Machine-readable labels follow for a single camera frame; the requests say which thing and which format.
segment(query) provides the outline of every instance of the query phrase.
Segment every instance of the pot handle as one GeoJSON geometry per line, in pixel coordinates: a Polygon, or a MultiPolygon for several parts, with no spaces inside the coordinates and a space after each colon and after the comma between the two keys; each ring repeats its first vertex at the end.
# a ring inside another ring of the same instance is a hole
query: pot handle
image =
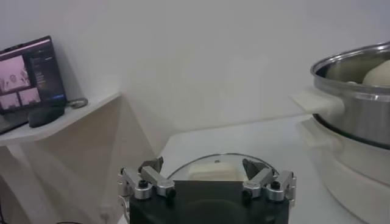
{"type": "Polygon", "coordinates": [[[292,101],[308,114],[321,114],[324,116],[343,114],[344,103],[336,96],[322,92],[314,87],[290,95],[292,101]]]}
{"type": "Polygon", "coordinates": [[[322,130],[318,125],[314,118],[310,118],[297,123],[296,129],[311,149],[340,150],[342,148],[341,141],[336,136],[322,130]]]}

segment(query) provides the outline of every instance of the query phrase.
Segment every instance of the metal bracket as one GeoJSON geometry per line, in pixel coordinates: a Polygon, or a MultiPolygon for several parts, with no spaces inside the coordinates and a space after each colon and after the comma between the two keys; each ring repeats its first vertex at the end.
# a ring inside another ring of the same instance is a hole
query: metal bracket
{"type": "Polygon", "coordinates": [[[260,197],[261,189],[274,178],[272,169],[264,168],[251,180],[243,182],[243,197],[245,200],[260,197]]]}
{"type": "Polygon", "coordinates": [[[290,207],[295,205],[297,178],[291,171],[283,171],[270,184],[266,186],[267,198],[270,201],[283,201],[287,198],[290,201],[290,207]]]}
{"type": "Polygon", "coordinates": [[[126,197],[132,192],[134,197],[139,200],[145,200],[152,196],[152,185],[142,180],[133,169],[122,168],[118,176],[120,196],[126,197]]]}
{"type": "Polygon", "coordinates": [[[167,180],[150,166],[141,169],[141,177],[156,187],[158,195],[172,199],[176,196],[175,182],[167,180]]]}

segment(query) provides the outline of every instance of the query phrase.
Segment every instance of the screw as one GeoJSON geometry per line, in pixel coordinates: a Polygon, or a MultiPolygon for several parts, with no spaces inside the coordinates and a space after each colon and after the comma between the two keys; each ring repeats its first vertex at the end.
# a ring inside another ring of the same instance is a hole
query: screw
{"type": "Polygon", "coordinates": [[[280,183],[277,182],[277,181],[273,181],[273,182],[271,183],[271,189],[272,189],[272,190],[280,190],[280,183]]]}
{"type": "Polygon", "coordinates": [[[243,203],[244,205],[248,205],[252,201],[252,193],[251,191],[244,190],[243,191],[243,203]]]}
{"type": "Polygon", "coordinates": [[[176,196],[176,190],[175,189],[168,189],[166,191],[166,198],[168,200],[172,200],[176,196]]]}
{"type": "Polygon", "coordinates": [[[140,181],[138,182],[138,187],[139,187],[140,189],[145,189],[145,188],[147,188],[147,185],[148,185],[148,183],[147,183],[146,180],[140,180],[140,181]]]}

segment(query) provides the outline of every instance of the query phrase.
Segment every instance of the image on screen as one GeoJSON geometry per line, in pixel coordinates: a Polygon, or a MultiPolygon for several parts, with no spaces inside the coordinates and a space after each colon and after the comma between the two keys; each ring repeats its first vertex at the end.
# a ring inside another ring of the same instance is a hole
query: image on screen
{"type": "Polygon", "coordinates": [[[41,102],[37,88],[20,91],[19,96],[23,106],[41,102]]]}
{"type": "Polygon", "coordinates": [[[3,93],[30,86],[22,56],[0,61],[0,89],[3,93]]]}
{"type": "Polygon", "coordinates": [[[18,95],[16,95],[16,93],[0,96],[0,104],[3,110],[20,107],[18,95]]]}

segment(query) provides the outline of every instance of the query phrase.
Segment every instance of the white shelf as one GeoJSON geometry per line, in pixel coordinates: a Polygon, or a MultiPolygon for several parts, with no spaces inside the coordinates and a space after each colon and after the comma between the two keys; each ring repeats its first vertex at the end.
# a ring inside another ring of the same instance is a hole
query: white shelf
{"type": "Polygon", "coordinates": [[[88,99],[89,103],[87,106],[75,110],[67,108],[63,116],[42,127],[30,128],[28,124],[23,125],[20,128],[0,135],[0,146],[15,145],[47,138],[99,109],[105,104],[115,100],[119,96],[120,93],[113,93],[88,99]]]}

